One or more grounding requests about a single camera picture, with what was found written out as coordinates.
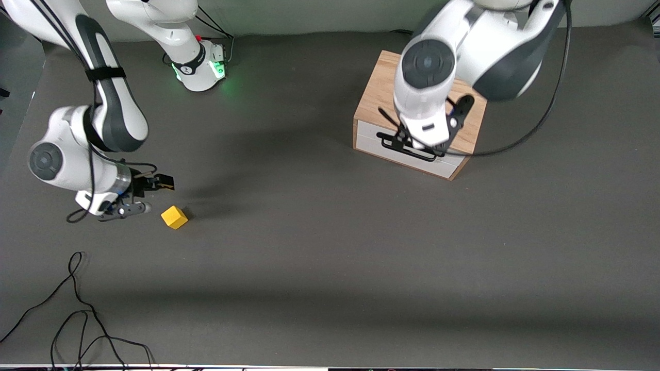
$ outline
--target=wall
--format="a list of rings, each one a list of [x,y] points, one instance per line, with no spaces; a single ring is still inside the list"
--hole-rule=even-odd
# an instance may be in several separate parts
[[[0,98],[1,177],[41,77],[46,57],[41,43],[21,30],[1,11],[0,35],[0,88],[10,92],[8,97]],[[30,124],[46,127],[45,122]]]
[[[376,32],[413,29],[424,13],[446,0],[199,0],[227,31],[246,34],[311,32]],[[604,26],[638,18],[654,0],[573,0],[575,26]],[[114,41],[148,40],[148,36],[116,20],[103,0],[81,3]],[[189,22],[203,36],[215,32]]]

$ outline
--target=wooden block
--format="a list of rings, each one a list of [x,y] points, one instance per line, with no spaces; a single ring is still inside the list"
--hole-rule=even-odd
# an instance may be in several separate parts
[[[394,72],[401,56],[390,51],[382,51],[376,62],[367,87],[353,116],[353,148],[376,157],[402,164],[431,175],[448,180],[454,179],[470,159],[466,156],[445,156],[433,162],[420,160],[407,154],[387,149],[381,145],[376,133],[394,134],[397,128],[389,123],[379,112],[382,107],[395,117],[394,109]],[[455,102],[460,97],[470,94],[475,97],[475,104],[468,114],[463,128],[451,144],[453,152],[474,153],[481,121],[486,111],[486,99],[463,81],[456,80],[449,97]]]

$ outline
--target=black cable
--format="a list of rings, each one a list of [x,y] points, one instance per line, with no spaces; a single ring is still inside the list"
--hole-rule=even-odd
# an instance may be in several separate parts
[[[402,29],[402,28],[398,28],[398,29],[396,29],[396,30],[392,30],[392,31],[390,31],[390,32],[394,32],[394,33],[396,33],[396,34],[405,34],[405,35],[412,35],[412,34],[413,34],[412,31],[410,31],[410,30],[404,30],[404,29]]]
[[[200,7],[199,5],[198,5],[197,7],[199,8],[200,11],[202,11],[202,13],[204,13],[205,16],[207,16],[208,19],[211,20],[211,22],[213,22],[213,24],[215,24],[215,25],[218,27],[217,31],[219,31],[219,32],[221,32],[221,33],[227,35],[228,38],[234,38],[233,35],[231,35],[231,34],[225,32],[225,30],[223,30],[222,27],[220,27],[220,25],[218,24],[218,22],[216,22],[215,19],[211,18],[211,16],[210,16],[208,13],[206,13],[206,11],[204,10],[204,8]]]
[[[96,153],[96,155],[99,156],[100,158],[103,158],[104,160],[108,160],[110,162],[114,162],[115,164],[123,164],[128,166],[149,166],[153,169],[151,170],[151,172],[155,173],[158,171],[158,167],[149,162],[127,162],[123,158],[121,160],[115,160],[114,158],[104,156],[102,153],[98,152],[94,147],[92,147],[92,151],[94,151],[94,153]]]
[[[543,116],[541,116],[539,122],[530,131],[528,131],[525,135],[523,135],[520,139],[506,146],[497,149],[492,149],[489,151],[475,152],[472,154],[458,153],[458,152],[445,152],[444,154],[448,154],[452,156],[465,156],[465,157],[487,157],[487,156],[493,156],[495,154],[500,154],[506,151],[510,151],[513,148],[526,142],[529,138],[531,138],[536,132],[539,131],[539,129],[543,126],[545,121],[547,121],[548,116],[550,116],[550,112],[552,111],[554,104],[557,101],[557,94],[559,92],[559,88],[562,84],[562,81],[564,80],[564,74],[566,72],[566,64],[568,63],[568,50],[570,49],[571,31],[573,29],[573,21],[572,21],[573,18],[571,14],[570,0],[562,0],[562,2],[564,4],[564,7],[566,8],[566,41],[564,42],[564,57],[562,59],[562,66],[559,72],[559,77],[557,78],[557,85],[554,87],[554,92],[552,93],[552,98],[550,99],[550,103],[548,103],[548,108],[545,110]],[[385,110],[383,110],[382,108],[378,108],[378,111],[381,113],[381,115],[383,115],[383,117],[385,117],[388,121],[394,124],[394,126],[397,127],[399,126],[399,124],[389,114],[387,114]],[[410,133],[407,134],[411,139],[419,143],[422,143],[417,138],[410,135]]]
[[[37,4],[36,0],[30,0],[30,2],[32,3],[32,5],[35,8],[37,8],[39,13],[41,13],[41,15],[48,21],[48,23],[53,28],[53,30],[55,30],[57,35],[64,41],[64,43],[69,47],[69,49],[73,52],[73,54],[82,63],[82,65],[86,66],[86,63],[83,59],[83,54],[81,53],[81,51],[78,48],[78,46],[76,45],[76,43],[73,41],[73,37],[71,37],[70,33],[64,27],[64,25],[62,24],[60,19],[57,17],[55,12],[53,12],[53,9],[51,9],[44,0],[40,0],[40,3],[44,6],[44,8],[46,10],[48,10],[50,15],[52,16],[52,19],[51,19],[51,17],[47,16],[45,10],[42,9],[39,6],[39,4]],[[94,109],[96,108],[96,85],[94,83],[92,83],[92,88],[94,89],[94,104],[90,108],[91,109],[90,116],[93,118],[94,117]],[[93,204],[93,201],[94,201],[94,192],[96,191],[96,186],[95,186],[96,182],[95,182],[95,177],[94,177],[94,162],[93,162],[93,159],[92,159],[92,151],[91,151],[92,144],[87,142],[87,147],[88,147],[87,151],[88,151],[88,160],[89,160],[90,181],[91,181],[91,184],[92,184],[92,194],[91,194],[89,206],[87,207],[87,209],[78,209],[76,211],[73,211],[69,215],[67,215],[66,221],[70,224],[78,223],[78,222],[82,221],[83,219],[85,219],[85,217],[87,217],[87,214],[89,214],[89,210],[91,210],[92,204]],[[85,211],[85,214],[81,215],[77,219],[72,219],[74,215],[79,214],[83,210]]]
[[[121,365],[124,366],[124,367],[126,367],[127,364],[126,364],[126,363],[123,361],[123,359],[121,359],[121,357],[119,356],[119,353],[117,352],[117,349],[115,348],[115,345],[114,345],[113,341],[121,341],[122,343],[127,343],[127,344],[130,344],[130,345],[135,345],[135,346],[138,346],[138,347],[142,347],[142,348],[145,350],[145,354],[147,355],[147,360],[148,360],[148,362],[149,362],[149,367],[153,370],[152,365],[153,365],[154,363],[156,363],[156,360],[155,360],[155,358],[154,358],[154,356],[153,356],[153,353],[151,353],[151,350],[149,349],[149,347],[146,346],[146,345],[144,345],[144,344],[142,344],[142,343],[138,343],[138,342],[136,342],[136,341],[130,341],[130,340],[127,340],[127,339],[122,339],[121,337],[110,336],[110,335],[108,334],[108,332],[106,331],[106,328],[105,328],[104,324],[101,322],[100,318],[98,317],[98,312],[96,311],[96,308],[95,308],[92,304],[90,304],[90,303],[84,301],[84,300],[81,298],[81,296],[80,296],[80,292],[79,292],[79,290],[78,290],[78,282],[77,282],[77,280],[76,280],[76,275],[75,275],[75,273],[77,272],[78,268],[80,267],[82,261],[83,261],[83,252],[75,252],[75,253],[73,253],[73,255],[69,258],[69,264],[68,264],[68,266],[67,266],[68,271],[69,271],[69,275],[68,275],[66,278],[64,278],[64,279],[60,282],[60,284],[55,288],[55,290],[54,290],[54,291],[53,291],[53,292],[52,292],[52,293],[51,293],[51,294],[50,294],[50,295],[49,295],[44,301],[42,301],[41,303],[39,303],[39,304],[37,304],[37,305],[35,305],[35,306],[33,306],[33,307],[27,309],[27,310],[23,313],[23,315],[20,317],[20,319],[16,322],[16,324],[14,325],[14,327],[12,327],[12,329],[9,330],[9,332],[8,332],[8,333],[2,338],[2,340],[0,340],[0,343],[4,342],[4,341],[9,337],[9,335],[11,335],[11,334],[14,332],[14,330],[16,330],[16,328],[22,323],[23,319],[24,319],[24,318],[25,318],[25,317],[26,317],[26,316],[27,316],[32,310],[34,310],[34,309],[40,307],[41,305],[44,305],[47,301],[49,301],[51,298],[53,298],[53,296],[55,296],[55,293],[57,293],[57,291],[58,291],[58,290],[59,290],[59,289],[60,289],[60,288],[61,288],[61,287],[62,287],[62,286],[63,286],[63,285],[69,280],[69,279],[71,279],[71,280],[73,281],[73,290],[74,290],[74,293],[75,293],[76,299],[77,299],[78,302],[80,302],[81,304],[84,304],[85,306],[87,306],[88,309],[76,310],[76,311],[70,313],[70,314],[67,316],[66,320],[64,320],[64,322],[63,322],[63,323],[59,326],[59,328],[57,329],[57,333],[55,334],[55,337],[53,338],[53,340],[52,340],[52,342],[51,342],[51,347],[50,347],[50,360],[51,360],[51,366],[53,367],[52,370],[55,370],[55,357],[54,357],[54,354],[53,354],[53,353],[54,353],[54,350],[55,350],[55,347],[56,347],[56,344],[57,344],[57,340],[59,339],[59,336],[60,336],[62,330],[64,329],[64,327],[67,325],[67,323],[69,323],[69,321],[71,321],[71,319],[73,319],[73,318],[74,318],[76,315],[78,315],[78,314],[82,314],[82,315],[85,316],[84,322],[83,322],[83,324],[82,324],[82,330],[81,330],[81,336],[80,336],[80,343],[79,343],[79,346],[78,346],[78,361],[76,362],[76,365],[75,365],[75,366],[80,365],[79,370],[82,370],[83,357],[87,354],[87,351],[89,351],[89,349],[91,348],[91,346],[92,346],[93,344],[95,344],[95,342],[97,342],[97,340],[99,340],[99,339],[107,339],[107,340],[108,340],[108,342],[110,343],[110,346],[111,346],[111,348],[112,348],[112,352],[113,352],[115,358],[117,358],[117,360],[118,360],[118,361],[121,363]],[[101,335],[101,336],[95,338],[95,339],[94,339],[94,340],[93,340],[93,341],[87,346],[87,348],[83,351],[84,332],[85,332],[85,329],[86,329],[86,327],[87,327],[87,323],[88,323],[88,319],[89,319],[89,314],[92,314],[92,316],[93,316],[94,319],[96,320],[96,323],[98,323],[99,327],[100,327],[101,330],[103,331],[103,335]]]
[[[198,20],[199,22],[202,22],[203,24],[206,24],[206,25],[207,25],[209,28],[211,28],[212,30],[215,30],[215,31],[217,31],[217,32],[220,32],[221,34],[224,34],[225,36],[227,36],[227,38],[233,38],[233,35],[230,35],[230,34],[226,33],[225,31],[219,30],[216,26],[213,26],[212,24],[210,24],[210,23],[208,23],[207,21],[205,21],[205,20],[203,20],[202,18],[200,18],[199,15],[196,15],[195,18],[197,18],[197,20]]]
[[[40,306],[44,305],[46,302],[48,302],[48,300],[51,300],[53,298],[53,296],[55,296],[55,294],[57,294],[57,291],[62,287],[62,285],[64,285],[69,279],[71,279],[72,276],[73,276],[73,274],[69,273],[67,278],[63,279],[59,283],[59,285],[57,287],[55,287],[55,290],[53,290],[53,292],[51,292],[51,294],[48,295],[48,297],[43,302],[31,307],[30,309],[26,310],[25,312],[23,312],[23,315],[18,319],[18,321],[16,322],[14,327],[12,327],[11,330],[9,330],[9,332],[2,339],[0,339],[0,344],[3,343],[9,337],[9,335],[11,335],[16,330],[18,325],[20,325],[21,322],[23,322],[23,320],[25,319],[25,316],[27,316],[32,310],[35,310],[36,308],[39,308]]]

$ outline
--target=gray mat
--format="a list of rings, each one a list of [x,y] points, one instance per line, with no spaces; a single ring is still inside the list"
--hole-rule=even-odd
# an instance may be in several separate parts
[[[50,52],[2,179],[2,332],[85,250],[82,295],[161,363],[660,368],[660,65],[648,21],[577,29],[547,126],[453,182],[350,147],[380,50],[405,43],[239,38],[228,80],[200,94],[155,43],[118,44],[150,122],[125,156],[157,163],[178,190],[149,197],[149,215],[74,226],[73,192],[25,165],[53,109],[90,101],[73,57]],[[538,120],[562,47],[560,33],[525,96],[489,105],[478,149]],[[172,204],[194,216],[176,231],[159,216]],[[2,345],[1,362],[48,361],[78,308],[70,288]],[[78,333],[63,333],[68,362]],[[114,362],[107,346],[95,353]]]

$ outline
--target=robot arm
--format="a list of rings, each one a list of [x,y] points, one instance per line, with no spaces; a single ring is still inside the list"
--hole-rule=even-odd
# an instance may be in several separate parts
[[[504,11],[531,5],[523,28]],[[473,99],[445,102],[454,79],[490,101],[510,100],[534,81],[556,27],[562,0],[451,0],[403,50],[394,80],[394,104],[414,148],[446,152]]]
[[[173,189],[172,179],[148,178],[91,147],[134,151],[148,133],[103,29],[78,0],[5,0],[4,5],[26,31],[73,49],[101,99],[99,105],[63,107],[52,113],[46,134],[30,149],[32,173],[53,186],[77,191],[78,204],[101,220],[147,211],[133,197],[143,197],[144,190]]]
[[[192,91],[212,88],[226,73],[224,48],[198,40],[187,20],[197,0],[106,0],[110,12],[156,40],[172,60],[176,77]]]

